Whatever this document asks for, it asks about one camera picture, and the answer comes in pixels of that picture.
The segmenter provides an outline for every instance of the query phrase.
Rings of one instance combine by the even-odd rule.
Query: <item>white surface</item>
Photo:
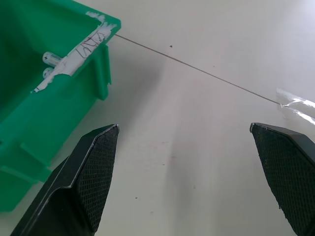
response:
[[[259,95],[315,101],[313,0],[78,1],[121,19],[119,35]]]
[[[92,129],[120,125],[96,235],[295,235],[249,132],[254,121],[285,126],[278,105],[124,39],[109,48],[109,97],[56,160]]]

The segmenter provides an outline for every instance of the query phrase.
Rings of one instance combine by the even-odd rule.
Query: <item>green plastic bin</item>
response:
[[[1,0],[0,12],[0,211],[11,211],[33,184],[47,180],[64,141],[96,99],[107,97],[106,42],[121,22],[71,0]],[[66,57],[102,25],[91,15],[105,17],[110,36],[72,75],[56,75],[31,93],[49,67],[45,52]]]

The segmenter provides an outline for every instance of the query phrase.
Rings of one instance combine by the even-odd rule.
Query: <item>battery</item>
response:
[[[61,57],[57,56],[56,54],[53,54],[51,52],[45,52],[43,55],[43,62],[47,65],[50,65],[52,67],[55,67],[58,65],[58,63],[62,60]]]
[[[53,71],[54,71],[54,69],[51,67],[46,68],[43,71],[43,78],[46,79],[51,74],[51,72],[53,72]]]

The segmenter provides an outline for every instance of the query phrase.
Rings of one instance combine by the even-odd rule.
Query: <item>clear tape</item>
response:
[[[277,102],[286,121],[286,127],[305,134],[315,142],[315,103],[292,93],[277,89]]]

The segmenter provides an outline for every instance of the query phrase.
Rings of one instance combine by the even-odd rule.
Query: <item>black plastic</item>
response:
[[[315,144],[304,134],[252,123],[270,189],[298,236],[315,235]]]
[[[109,192],[119,128],[84,135],[49,176],[11,236],[92,236]]]

